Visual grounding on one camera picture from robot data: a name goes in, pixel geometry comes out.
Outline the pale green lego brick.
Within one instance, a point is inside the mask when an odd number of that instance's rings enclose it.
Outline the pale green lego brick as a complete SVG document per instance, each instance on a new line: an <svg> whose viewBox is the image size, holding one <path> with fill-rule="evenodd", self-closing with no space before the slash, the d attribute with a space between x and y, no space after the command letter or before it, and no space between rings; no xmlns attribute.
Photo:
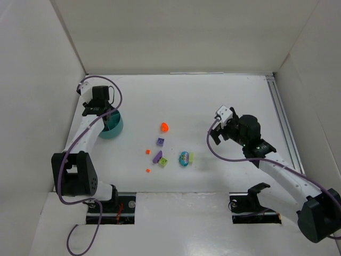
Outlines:
<svg viewBox="0 0 341 256"><path fill-rule="evenodd" d="M189 164L191 165L193 163L194 159L194 153L189 153Z"/></svg>

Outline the teal printed oval lego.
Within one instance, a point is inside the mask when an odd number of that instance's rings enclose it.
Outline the teal printed oval lego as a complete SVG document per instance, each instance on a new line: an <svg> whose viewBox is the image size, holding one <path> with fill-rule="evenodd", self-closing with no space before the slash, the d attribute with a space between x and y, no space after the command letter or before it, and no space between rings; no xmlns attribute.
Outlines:
<svg viewBox="0 0 341 256"><path fill-rule="evenodd" d="M187 151L183 151L179 156L179 163L182 167L186 167L189 165L189 157L190 154Z"/></svg>

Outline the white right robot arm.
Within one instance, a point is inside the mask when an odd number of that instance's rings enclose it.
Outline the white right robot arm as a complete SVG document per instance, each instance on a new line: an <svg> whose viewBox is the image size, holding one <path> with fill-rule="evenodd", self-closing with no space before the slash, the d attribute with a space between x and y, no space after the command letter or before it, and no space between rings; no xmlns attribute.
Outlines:
<svg viewBox="0 0 341 256"><path fill-rule="evenodd" d="M335 233L340 231L340 194L309 177L297 172L277 150L261 138L261 126L252 115L239 117L234 108L222 105L215 114L215 121L209 128L207 140L216 145L221 140L232 140L242 147L241 162L250 162L269 175L292 198L289 202L263 190L270 187L259 183L247 192L247 208L237 213L269 208L297 223L301 233L311 242L318 243L325 238L340 240Z"/></svg>

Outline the purple square lego brick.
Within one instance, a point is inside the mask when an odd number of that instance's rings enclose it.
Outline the purple square lego brick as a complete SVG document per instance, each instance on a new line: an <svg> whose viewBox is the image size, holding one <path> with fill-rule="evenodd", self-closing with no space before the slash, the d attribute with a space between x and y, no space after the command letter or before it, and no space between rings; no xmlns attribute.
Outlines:
<svg viewBox="0 0 341 256"><path fill-rule="evenodd" d="M162 147L164 145L165 139L164 138L158 138L156 145Z"/></svg>

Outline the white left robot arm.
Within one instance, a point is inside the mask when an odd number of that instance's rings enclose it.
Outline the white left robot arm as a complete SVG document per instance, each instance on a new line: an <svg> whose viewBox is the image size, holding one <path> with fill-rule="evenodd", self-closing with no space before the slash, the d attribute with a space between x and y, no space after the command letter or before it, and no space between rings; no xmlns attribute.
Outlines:
<svg viewBox="0 0 341 256"><path fill-rule="evenodd" d="M107 113L114 110L109 103L109 87L82 85L78 92L84 99L80 126L63 152L55 153L51 158L55 190L61 198L87 196L117 205L116 187L98 179L90 156L97 138L110 120Z"/></svg>

